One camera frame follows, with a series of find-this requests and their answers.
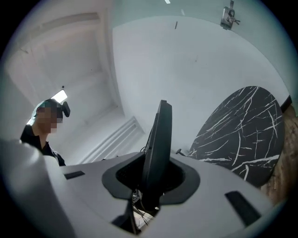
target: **wooden floor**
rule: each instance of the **wooden floor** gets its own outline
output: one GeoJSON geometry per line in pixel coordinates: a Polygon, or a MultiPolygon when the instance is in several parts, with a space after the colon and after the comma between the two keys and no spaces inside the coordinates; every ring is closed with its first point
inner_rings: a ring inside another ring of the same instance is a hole
{"type": "Polygon", "coordinates": [[[284,112],[284,148],[269,181],[261,191],[273,204],[288,197],[298,179],[298,118],[290,106],[284,112]]]}

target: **black marble table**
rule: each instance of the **black marble table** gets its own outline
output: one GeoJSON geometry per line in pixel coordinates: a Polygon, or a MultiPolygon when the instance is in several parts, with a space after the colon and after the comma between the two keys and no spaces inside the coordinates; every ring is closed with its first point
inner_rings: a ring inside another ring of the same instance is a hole
{"type": "Polygon", "coordinates": [[[284,144],[280,106],[267,90],[250,86],[211,114],[188,157],[225,167],[260,187],[270,178],[284,144]]]}

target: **person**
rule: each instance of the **person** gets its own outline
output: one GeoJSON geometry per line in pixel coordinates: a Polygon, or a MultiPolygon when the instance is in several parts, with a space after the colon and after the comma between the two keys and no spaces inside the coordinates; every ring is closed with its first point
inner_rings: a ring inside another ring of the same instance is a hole
{"type": "Polygon", "coordinates": [[[65,166],[64,159],[54,151],[47,142],[47,136],[57,129],[57,123],[63,122],[63,113],[68,117],[63,107],[55,99],[41,102],[33,111],[32,125],[26,125],[21,135],[21,141],[37,148],[43,155],[54,157],[59,166],[65,166]]]}

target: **black shirt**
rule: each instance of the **black shirt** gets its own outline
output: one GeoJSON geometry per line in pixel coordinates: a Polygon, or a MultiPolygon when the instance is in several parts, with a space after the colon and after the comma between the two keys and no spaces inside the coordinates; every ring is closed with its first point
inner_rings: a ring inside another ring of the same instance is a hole
{"type": "Polygon", "coordinates": [[[46,145],[43,148],[41,147],[40,138],[39,136],[34,135],[32,127],[30,125],[25,126],[20,139],[22,142],[26,142],[37,148],[43,155],[48,155],[56,158],[59,162],[59,166],[65,166],[64,159],[62,159],[61,155],[50,147],[48,142],[46,142],[46,145]]]}

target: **metal bracket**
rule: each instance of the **metal bracket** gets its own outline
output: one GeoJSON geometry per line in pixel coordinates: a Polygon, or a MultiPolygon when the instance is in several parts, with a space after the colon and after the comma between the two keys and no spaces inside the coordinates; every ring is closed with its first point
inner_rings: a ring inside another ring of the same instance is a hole
{"type": "Polygon", "coordinates": [[[220,22],[220,26],[222,26],[225,30],[230,30],[233,26],[233,22],[239,25],[239,20],[235,19],[235,10],[233,10],[234,1],[230,2],[229,7],[225,7],[223,9],[223,16],[220,22]]]}

